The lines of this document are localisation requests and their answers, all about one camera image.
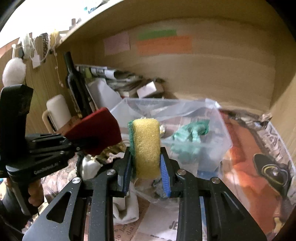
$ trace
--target wooden panel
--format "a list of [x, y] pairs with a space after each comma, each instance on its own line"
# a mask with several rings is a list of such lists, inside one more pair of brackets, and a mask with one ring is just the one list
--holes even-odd
[[[43, 56], [42, 39], [36, 39], [38, 53]], [[7, 62], [12, 57], [12, 49], [8, 50], [0, 58], [0, 88], [3, 88], [2, 74]], [[27, 116], [26, 133], [47, 133], [47, 129], [42, 121], [42, 113], [46, 110], [46, 102], [55, 95], [62, 94], [69, 106], [71, 114], [74, 114], [74, 107], [70, 100], [69, 93], [66, 87], [62, 88], [59, 85], [57, 71], [55, 70], [56, 60], [53, 55], [49, 55], [46, 63], [42, 63], [37, 69], [33, 69], [32, 61], [25, 60], [26, 64], [26, 83], [29, 87], [34, 89], [33, 98], [31, 102], [30, 113]]]
[[296, 163], [296, 42], [287, 28], [279, 33], [271, 122]]
[[272, 31], [281, 27], [280, 17], [265, 0], [110, 0], [62, 41], [102, 38], [146, 23], [196, 17], [230, 19]]
[[[193, 53], [140, 57], [138, 34], [163, 29], [192, 35]], [[62, 45], [58, 50], [70, 50], [77, 64], [161, 77], [166, 80], [164, 87], [171, 98], [208, 97], [225, 108], [244, 108], [258, 114], [269, 111], [275, 76], [274, 39], [270, 32], [233, 21], [194, 18], [142, 25], [128, 33], [131, 50], [111, 56], [104, 55], [100, 38]], [[60, 69], [60, 75], [64, 78], [66, 71]]]

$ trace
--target orange sticky note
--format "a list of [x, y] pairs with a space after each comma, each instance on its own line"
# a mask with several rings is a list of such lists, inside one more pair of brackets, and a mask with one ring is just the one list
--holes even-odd
[[192, 53], [192, 36], [171, 36], [138, 41], [140, 56]]

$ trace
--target pink sticky note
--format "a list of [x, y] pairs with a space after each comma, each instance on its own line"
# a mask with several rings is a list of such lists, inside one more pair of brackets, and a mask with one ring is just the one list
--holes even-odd
[[104, 41], [105, 55], [117, 54], [130, 50], [129, 37], [127, 32], [106, 38]]

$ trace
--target sponge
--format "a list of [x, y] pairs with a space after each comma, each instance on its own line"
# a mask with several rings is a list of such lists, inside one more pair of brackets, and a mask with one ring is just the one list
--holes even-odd
[[156, 179], [160, 176], [160, 132], [156, 119], [138, 119], [128, 124], [130, 152], [136, 177]]

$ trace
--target plastic container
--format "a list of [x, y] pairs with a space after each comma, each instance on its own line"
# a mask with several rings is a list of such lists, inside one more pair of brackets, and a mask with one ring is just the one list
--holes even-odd
[[[171, 159], [181, 168], [196, 175], [197, 171], [213, 172], [232, 146], [225, 123], [218, 111], [220, 105], [210, 99], [138, 99], [125, 98], [111, 113], [119, 123], [122, 138], [128, 141], [127, 124], [139, 118], [155, 118], [166, 128], [161, 138]], [[181, 126], [195, 121], [209, 120], [209, 132], [200, 136], [201, 142], [174, 141], [171, 135]]]

